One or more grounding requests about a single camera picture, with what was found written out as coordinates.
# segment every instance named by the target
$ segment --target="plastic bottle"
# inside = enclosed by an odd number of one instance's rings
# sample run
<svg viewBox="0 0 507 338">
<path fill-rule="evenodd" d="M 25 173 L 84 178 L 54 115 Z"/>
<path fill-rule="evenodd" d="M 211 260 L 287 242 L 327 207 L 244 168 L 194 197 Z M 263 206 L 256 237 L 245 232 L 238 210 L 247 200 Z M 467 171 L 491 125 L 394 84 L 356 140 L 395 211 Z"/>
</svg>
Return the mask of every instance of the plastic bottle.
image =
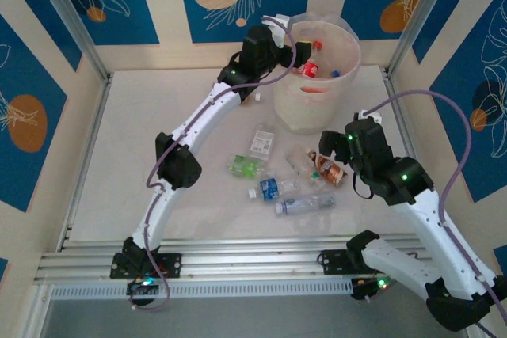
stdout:
<svg viewBox="0 0 507 338">
<path fill-rule="evenodd" d="M 340 186 L 341 179 L 347 176 L 347 173 L 342 168 L 340 168 L 329 158 L 317 155 L 317 152 L 314 150 L 307 149 L 307 154 L 308 157 L 315 163 L 315 166 L 317 167 L 320 175 L 324 177 L 327 182 L 333 184 L 336 187 Z"/>
<path fill-rule="evenodd" d="M 308 211 L 332 209 L 336 200 L 332 192 L 286 198 L 275 204 L 277 215 L 297 215 Z"/>
<path fill-rule="evenodd" d="M 264 161 L 256 158 L 246 158 L 239 154 L 232 154 L 227 159 L 227 168 L 237 177 L 258 178 L 266 174 L 266 165 Z"/>
<path fill-rule="evenodd" d="M 326 185 L 326 180 L 318 173 L 314 162 L 308 157 L 307 152 L 301 145 L 295 144 L 292 146 L 285 158 L 297 175 L 307 179 L 315 191 Z"/>
<path fill-rule="evenodd" d="M 275 201 L 281 196 L 295 195 L 299 193 L 299 182 L 295 178 L 269 178 L 259 182 L 257 188 L 248 190 L 251 199 L 262 198 L 264 201 Z"/>
<path fill-rule="evenodd" d="M 308 61 L 306 61 L 306 63 L 298 69 L 299 74 L 305 75 L 310 78 L 317 77 L 318 61 L 321 59 L 320 57 L 321 49 L 322 43 L 320 41 L 314 41 L 311 49 L 311 56 L 308 59 Z"/>
<path fill-rule="evenodd" d="M 250 157 L 269 160 L 275 139 L 275 124 L 271 122 L 260 123 L 255 126 L 252 143 L 250 144 Z"/>
</svg>

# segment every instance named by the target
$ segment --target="white plastic bucket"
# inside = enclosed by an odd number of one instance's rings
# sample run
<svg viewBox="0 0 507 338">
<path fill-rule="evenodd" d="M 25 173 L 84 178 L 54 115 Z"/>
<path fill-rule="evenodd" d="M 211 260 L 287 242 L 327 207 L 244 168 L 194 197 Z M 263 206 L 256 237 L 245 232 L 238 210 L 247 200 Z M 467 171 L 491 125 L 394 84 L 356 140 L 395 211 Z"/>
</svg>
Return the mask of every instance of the white plastic bucket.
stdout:
<svg viewBox="0 0 507 338">
<path fill-rule="evenodd" d="M 299 41 L 321 41 L 320 52 L 340 77 L 308 78 L 290 73 L 274 85 L 275 113 L 280 123 L 296 134 L 322 131 L 337 111 L 341 93 L 348 89 L 360 68 L 361 53 L 357 40 L 343 28 L 325 21 L 302 21 L 292 26 L 292 35 Z"/>
</svg>

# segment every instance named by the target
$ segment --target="vent grille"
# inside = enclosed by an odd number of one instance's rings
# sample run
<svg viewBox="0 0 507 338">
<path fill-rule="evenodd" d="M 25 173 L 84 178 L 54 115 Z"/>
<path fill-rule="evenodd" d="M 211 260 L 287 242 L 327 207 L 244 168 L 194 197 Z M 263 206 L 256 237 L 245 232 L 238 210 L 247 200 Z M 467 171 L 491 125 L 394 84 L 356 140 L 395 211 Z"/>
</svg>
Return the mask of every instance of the vent grille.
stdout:
<svg viewBox="0 0 507 338">
<path fill-rule="evenodd" d="M 126 284 L 60 285 L 55 286 L 52 300 L 126 299 Z M 228 283 L 173 283 L 172 298 L 218 298 L 296 296 L 324 294 L 352 294 L 348 279 L 291 280 L 291 281 L 241 281 Z M 150 293 L 135 298 L 161 298 L 165 287 L 154 288 Z"/>
</svg>

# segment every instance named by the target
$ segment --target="white floor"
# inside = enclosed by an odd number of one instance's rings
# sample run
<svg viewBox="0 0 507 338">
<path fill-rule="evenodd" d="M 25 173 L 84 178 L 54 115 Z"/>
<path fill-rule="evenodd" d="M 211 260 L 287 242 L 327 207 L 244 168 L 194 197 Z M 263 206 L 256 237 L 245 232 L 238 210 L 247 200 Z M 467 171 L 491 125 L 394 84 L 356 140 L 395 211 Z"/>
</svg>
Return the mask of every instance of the white floor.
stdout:
<svg viewBox="0 0 507 338">
<path fill-rule="evenodd" d="M 81 202 L 72 226 L 73 241 L 123 241 L 137 227 L 148 206 L 148 173 L 155 162 L 154 139 L 169 134 L 206 97 L 217 69 L 120 71 L 114 74 L 109 99 L 94 147 Z M 184 194 L 166 227 L 166 238 L 223 239 L 252 237 L 317 237 L 412 232 L 408 224 L 378 197 L 367 201 L 352 188 L 352 176 L 337 190 L 332 211 L 277 218 L 273 205 L 248 199 L 255 182 L 226 171 L 229 154 L 244 154 L 254 126 L 275 120 L 272 91 L 226 116 L 197 155 L 203 167 L 199 181 Z M 377 66 L 363 66 L 355 86 L 343 94 L 329 129 L 343 131 L 353 113 L 387 98 Z M 392 108 L 381 110 L 387 141 L 395 155 L 406 155 Z M 270 165 L 290 173 L 284 152 L 295 142 L 317 148 L 320 134 L 294 135 L 279 127 Z M 368 190 L 359 187 L 368 194 Z"/>
</svg>

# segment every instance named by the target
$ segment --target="coca-cola bottle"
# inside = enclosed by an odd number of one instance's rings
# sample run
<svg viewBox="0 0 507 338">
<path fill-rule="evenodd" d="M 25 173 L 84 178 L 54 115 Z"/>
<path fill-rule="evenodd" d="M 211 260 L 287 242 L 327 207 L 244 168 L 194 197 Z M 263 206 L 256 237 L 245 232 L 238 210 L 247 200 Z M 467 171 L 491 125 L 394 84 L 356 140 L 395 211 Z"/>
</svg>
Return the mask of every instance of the coca-cola bottle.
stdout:
<svg viewBox="0 0 507 338">
<path fill-rule="evenodd" d="M 320 41 L 314 41 L 312 49 L 311 49 L 311 56 L 308 59 L 308 61 L 302 65 L 298 73 L 301 75 L 305 75 L 310 78 L 317 77 L 318 73 L 318 64 L 320 51 L 322 49 L 322 43 Z"/>
</svg>

